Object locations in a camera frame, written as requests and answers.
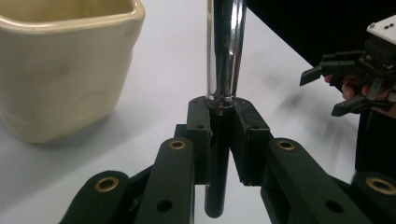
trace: white table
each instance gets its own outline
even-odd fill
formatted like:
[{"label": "white table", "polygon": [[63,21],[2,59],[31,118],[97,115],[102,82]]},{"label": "white table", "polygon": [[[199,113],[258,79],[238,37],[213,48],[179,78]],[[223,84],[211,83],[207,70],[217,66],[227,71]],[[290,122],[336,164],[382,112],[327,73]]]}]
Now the white table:
[{"label": "white table", "polygon": [[[188,101],[205,95],[206,1],[142,0],[147,16],[120,101],[108,118],[45,145],[24,143],[0,125],[0,223],[58,223],[81,186],[105,170],[134,175],[185,123]],[[238,97],[253,103],[275,137],[301,143],[328,174],[350,181],[358,116],[332,117],[341,94],[318,80],[299,87],[311,66],[247,12]],[[221,217],[195,223],[269,223],[260,188],[239,184],[230,162]]]}]

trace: metal rod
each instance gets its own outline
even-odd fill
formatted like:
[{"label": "metal rod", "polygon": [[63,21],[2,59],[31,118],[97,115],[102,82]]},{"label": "metal rod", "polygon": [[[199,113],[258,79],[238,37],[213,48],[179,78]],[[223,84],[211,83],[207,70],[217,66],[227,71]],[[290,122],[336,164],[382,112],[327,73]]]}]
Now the metal rod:
[{"label": "metal rod", "polygon": [[206,100],[222,115],[234,104],[247,0],[208,0],[207,9]]}]

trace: black hole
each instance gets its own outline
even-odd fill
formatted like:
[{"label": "black hole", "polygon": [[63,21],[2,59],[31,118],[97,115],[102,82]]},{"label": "black hole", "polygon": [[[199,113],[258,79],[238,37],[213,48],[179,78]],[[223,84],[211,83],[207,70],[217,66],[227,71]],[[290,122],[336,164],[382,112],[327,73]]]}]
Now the black hole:
[{"label": "black hole", "polygon": [[282,142],[282,143],[280,143],[280,145],[282,147],[292,147],[292,145],[290,143],[287,143],[287,142]]},{"label": "black hole", "polygon": [[390,190],[390,186],[386,185],[385,183],[374,181],[373,184],[379,189]]},{"label": "black hole", "polygon": [[327,208],[329,208],[329,210],[331,210],[334,213],[342,213],[342,212],[344,212],[343,207],[339,203],[336,203],[334,201],[327,201],[325,203],[325,205],[326,205]]},{"label": "black hole", "polygon": [[100,183],[99,187],[101,189],[109,189],[109,188],[113,187],[113,185],[114,185],[114,180],[107,179],[107,180],[103,181],[102,183]]},{"label": "black hole", "polygon": [[157,210],[159,212],[169,212],[172,208],[172,203],[169,201],[161,201],[157,204]]},{"label": "black hole", "polygon": [[172,147],[182,147],[182,146],[183,146],[183,143],[181,143],[181,142],[172,143]]}]

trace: white plastic part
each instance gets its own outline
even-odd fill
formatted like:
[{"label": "white plastic part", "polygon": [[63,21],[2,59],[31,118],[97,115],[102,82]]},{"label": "white plastic part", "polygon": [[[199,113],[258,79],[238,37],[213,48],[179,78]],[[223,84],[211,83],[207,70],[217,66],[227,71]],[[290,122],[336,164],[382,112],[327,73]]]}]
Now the white plastic part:
[{"label": "white plastic part", "polygon": [[367,32],[396,45],[396,15],[371,23],[367,27]]}]

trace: white ceramic cup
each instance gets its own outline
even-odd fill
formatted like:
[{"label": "white ceramic cup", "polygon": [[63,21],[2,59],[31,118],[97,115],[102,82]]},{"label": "white ceramic cup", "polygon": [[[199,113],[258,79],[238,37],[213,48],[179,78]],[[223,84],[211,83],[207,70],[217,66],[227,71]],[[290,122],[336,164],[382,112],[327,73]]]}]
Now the white ceramic cup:
[{"label": "white ceramic cup", "polygon": [[0,1],[0,119],[46,143],[109,115],[144,17],[139,0]]}]

